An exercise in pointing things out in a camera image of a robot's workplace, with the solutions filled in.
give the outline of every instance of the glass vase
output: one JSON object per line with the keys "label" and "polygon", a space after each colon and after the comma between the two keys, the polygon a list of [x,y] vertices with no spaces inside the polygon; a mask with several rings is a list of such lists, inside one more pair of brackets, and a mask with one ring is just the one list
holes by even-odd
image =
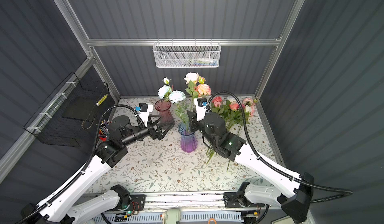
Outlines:
{"label": "glass vase", "polygon": [[191,132],[189,128],[181,122],[177,127],[181,135],[180,147],[183,151],[187,153],[191,153],[197,148],[197,140],[195,137],[195,132]]}
{"label": "glass vase", "polygon": [[155,109],[159,112],[159,115],[161,116],[159,124],[167,125],[175,121],[173,119],[172,113],[169,110],[170,106],[170,101],[158,100],[155,103]]}

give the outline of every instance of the leaf pattern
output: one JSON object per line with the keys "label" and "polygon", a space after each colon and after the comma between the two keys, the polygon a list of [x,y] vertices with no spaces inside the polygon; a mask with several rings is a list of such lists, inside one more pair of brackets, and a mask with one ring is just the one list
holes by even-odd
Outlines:
{"label": "leaf pattern", "polygon": [[[157,98],[121,99],[119,104],[135,107],[140,102],[154,104],[157,100]],[[197,149],[192,153],[182,151],[181,136],[177,131],[180,119],[174,114],[174,108],[175,105],[172,105],[175,127],[168,132],[164,140],[152,140],[146,137],[142,142],[129,145],[124,158],[102,175],[87,193],[104,193],[116,184],[124,186],[131,193],[237,190],[243,181],[271,186],[252,170],[237,163],[228,164],[228,159],[218,154],[215,154],[207,164],[208,157],[205,154],[207,148],[199,132],[196,132],[199,142]],[[130,110],[117,108],[114,116],[120,115],[129,116],[132,125],[137,125]],[[248,133],[255,148],[276,161],[257,111],[249,118],[249,122]],[[234,125],[230,131],[237,134],[239,127],[240,125]],[[246,139],[243,128],[238,135]]]}

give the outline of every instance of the white flower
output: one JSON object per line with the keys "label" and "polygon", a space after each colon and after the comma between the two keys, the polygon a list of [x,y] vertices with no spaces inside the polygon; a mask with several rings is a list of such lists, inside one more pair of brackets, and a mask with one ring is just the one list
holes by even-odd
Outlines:
{"label": "white flower", "polygon": [[252,111],[252,107],[250,107],[249,105],[246,105],[245,106],[245,112],[251,113],[251,111]]}
{"label": "white flower", "polygon": [[235,98],[233,98],[232,96],[228,96],[228,97],[227,97],[227,100],[229,100],[231,103],[232,103],[232,102],[236,102],[236,103],[237,103],[237,101],[235,100]]}
{"label": "white flower", "polygon": [[159,98],[162,99],[166,95],[167,92],[170,92],[170,87],[169,86],[163,86],[159,89]]}
{"label": "white flower", "polygon": [[169,78],[164,77],[163,82],[164,82],[164,84],[166,84],[166,85],[169,84]]}
{"label": "white flower", "polygon": [[171,103],[177,103],[185,99],[185,94],[182,91],[172,91],[169,94],[169,100]]}
{"label": "white flower", "polygon": [[199,81],[199,78],[200,78],[199,73],[189,72],[187,73],[184,79],[186,80],[186,84],[189,84],[189,81],[197,83]]}

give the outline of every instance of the yellow marker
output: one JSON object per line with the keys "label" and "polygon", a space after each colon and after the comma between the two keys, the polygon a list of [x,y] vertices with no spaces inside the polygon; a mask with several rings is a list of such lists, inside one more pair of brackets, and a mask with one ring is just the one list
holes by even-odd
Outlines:
{"label": "yellow marker", "polygon": [[101,103],[108,97],[108,94],[104,95],[97,103],[96,105],[99,106]]}

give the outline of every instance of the wire basket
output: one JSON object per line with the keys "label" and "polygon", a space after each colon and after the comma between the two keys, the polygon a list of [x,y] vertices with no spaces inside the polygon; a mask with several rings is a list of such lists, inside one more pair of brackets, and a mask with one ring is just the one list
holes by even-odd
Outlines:
{"label": "wire basket", "polygon": [[217,68],[221,46],[206,45],[164,45],[153,44],[156,67],[159,68]]}
{"label": "wire basket", "polygon": [[36,112],[37,119],[30,119],[24,126],[44,144],[80,147],[82,143],[88,143],[94,139],[100,116],[110,107],[108,99],[111,97],[96,105],[109,94],[107,83],[84,78],[68,83],[70,85],[56,94],[55,101],[46,111]]}

